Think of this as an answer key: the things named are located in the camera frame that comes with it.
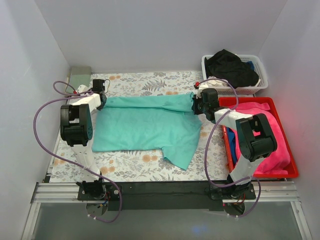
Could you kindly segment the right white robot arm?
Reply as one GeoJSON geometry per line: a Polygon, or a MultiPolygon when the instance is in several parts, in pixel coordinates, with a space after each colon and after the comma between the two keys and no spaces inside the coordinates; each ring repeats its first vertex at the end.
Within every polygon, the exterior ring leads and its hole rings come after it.
{"type": "Polygon", "coordinates": [[[214,88],[200,89],[192,97],[192,110],[195,115],[204,114],[214,124],[204,151],[204,171],[208,182],[217,188],[226,188],[227,195],[237,199],[245,192],[244,185],[251,182],[254,172],[263,160],[277,150],[278,144],[265,114],[244,114],[236,111],[239,97],[232,108],[220,106],[218,93],[214,88]],[[207,166],[208,149],[211,137],[218,126],[225,126],[237,133],[240,158],[229,173],[227,184],[214,183],[207,166]]]}

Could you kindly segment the teal t shirt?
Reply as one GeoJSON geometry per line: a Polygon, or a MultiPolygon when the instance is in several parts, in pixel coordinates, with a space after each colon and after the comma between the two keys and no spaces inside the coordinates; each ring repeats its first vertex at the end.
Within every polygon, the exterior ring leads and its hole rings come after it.
{"type": "Polygon", "coordinates": [[[164,159],[187,170],[202,127],[193,96],[109,97],[96,116],[92,151],[161,150],[164,159]]]}

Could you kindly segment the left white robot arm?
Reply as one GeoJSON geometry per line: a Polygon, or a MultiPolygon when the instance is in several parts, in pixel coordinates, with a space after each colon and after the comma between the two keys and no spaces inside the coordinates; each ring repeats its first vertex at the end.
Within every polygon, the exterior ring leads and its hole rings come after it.
{"type": "Polygon", "coordinates": [[[70,94],[80,98],[60,108],[60,136],[71,147],[77,163],[82,165],[82,180],[87,183],[97,181],[101,174],[92,151],[94,128],[91,114],[105,106],[105,91],[105,80],[93,79],[92,88],[80,85],[70,94]]]}

